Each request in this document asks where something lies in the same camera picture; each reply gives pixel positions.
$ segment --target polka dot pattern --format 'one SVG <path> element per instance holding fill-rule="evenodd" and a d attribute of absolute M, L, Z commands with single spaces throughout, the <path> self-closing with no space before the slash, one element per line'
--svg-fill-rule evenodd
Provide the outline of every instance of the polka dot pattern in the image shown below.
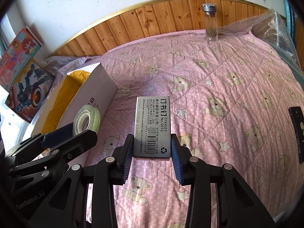
<path fill-rule="evenodd" d="M 208 164 L 232 164 L 272 216 L 288 205 L 304 180 L 290 106 L 303 91 L 288 65 L 251 33 L 205 39 L 204 31 L 141 39 L 88 62 L 101 62 L 118 87 L 91 149 L 98 163 L 133 133 L 138 96 L 170 96 L 171 132 Z M 133 189 L 136 184 L 142 190 Z M 172 161 L 133 159 L 129 179 L 114 186 L 119 228 L 184 227 L 189 186 L 180 186 Z M 216 195 L 212 193 L 212 227 Z M 92 185 L 87 220 L 91 221 Z"/>

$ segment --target cartoon girl illustration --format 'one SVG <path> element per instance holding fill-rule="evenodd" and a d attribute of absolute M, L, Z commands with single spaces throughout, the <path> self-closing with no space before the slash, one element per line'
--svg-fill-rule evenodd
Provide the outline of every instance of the cartoon girl illustration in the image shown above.
<path fill-rule="evenodd" d="M 22 46 L 23 50 L 25 51 L 25 54 L 29 55 L 30 53 L 32 53 L 34 51 L 36 44 L 33 42 L 33 40 L 31 40 L 29 38 L 25 38 L 22 41 L 21 46 Z"/>

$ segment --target brass trim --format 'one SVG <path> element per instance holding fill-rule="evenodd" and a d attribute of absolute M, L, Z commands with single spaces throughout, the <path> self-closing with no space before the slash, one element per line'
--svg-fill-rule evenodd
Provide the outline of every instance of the brass trim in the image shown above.
<path fill-rule="evenodd" d="M 130 10 L 134 10 L 134 9 L 137 9 L 137 8 L 140 8 L 140 7 L 143 7 L 143 6 L 147 6 L 147 5 L 151 5 L 151 4 L 159 3 L 159 2 L 166 2 L 166 1 L 172 1 L 172 0 L 149 0 L 149 1 L 145 1 L 145 2 L 142 2 L 142 3 L 138 3 L 138 4 L 135 4 L 135 5 L 126 7 L 126 8 L 121 9 L 121 10 L 115 12 L 115 13 L 109 14 L 106 17 L 103 17 L 103 18 L 101 18 L 101 19 L 93 22 L 92 24 L 88 25 L 87 27 L 83 28 L 82 30 L 80 30 L 74 36 L 72 36 L 71 38 L 69 38 L 66 42 L 64 42 L 63 44 L 61 44 L 55 51 L 53 51 L 52 54 L 50 54 L 50 56 L 53 55 L 56 51 L 58 51 L 61 47 L 65 46 L 70 41 L 72 41 L 73 39 L 75 39 L 76 37 L 78 37 L 79 35 L 83 34 L 87 30 L 90 30 L 91 28 L 95 27 L 98 24 L 107 21 L 108 19 L 111 19 L 111 18 L 113 18 L 113 17 L 115 17 L 117 15 L 120 15 L 122 13 L 128 12 Z M 253 2 L 245 1 L 245 0 L 229 0 L 229 1 L 240 2 L 240 3 L 247 4 L 247 5 L 255 6 L 255 7 L 264 9 L 264 10 L 269 10 L 269 8 L 267 8 L 267 7 L 261 6 L 259 4 L 253 3 Z"/>

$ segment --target toy packaging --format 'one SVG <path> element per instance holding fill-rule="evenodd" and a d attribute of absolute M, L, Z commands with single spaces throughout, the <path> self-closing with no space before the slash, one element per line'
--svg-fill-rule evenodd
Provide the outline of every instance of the toy packaging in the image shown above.
<path fill-rule="evenodd" d="M 40 47 L 41 43 L 27 27 L 18 33 L 0 59 L 0 85 L 6 91 Z"/>
<path fill-rule="evenodd" d="M 21 118 L 31 122 L 53 81 L 54 76 L 31 59 L 14 80 L 6 105 Z"/>

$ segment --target metal lid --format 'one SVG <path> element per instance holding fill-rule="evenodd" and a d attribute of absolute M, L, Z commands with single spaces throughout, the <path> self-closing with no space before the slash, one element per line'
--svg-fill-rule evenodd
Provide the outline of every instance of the metal lid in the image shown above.
<path fill-rule="evenodd" d="M 216 6 L 211 3 L 204 3 L 202 4 L 202 10 L 204 12 L 216 12 Z"/>

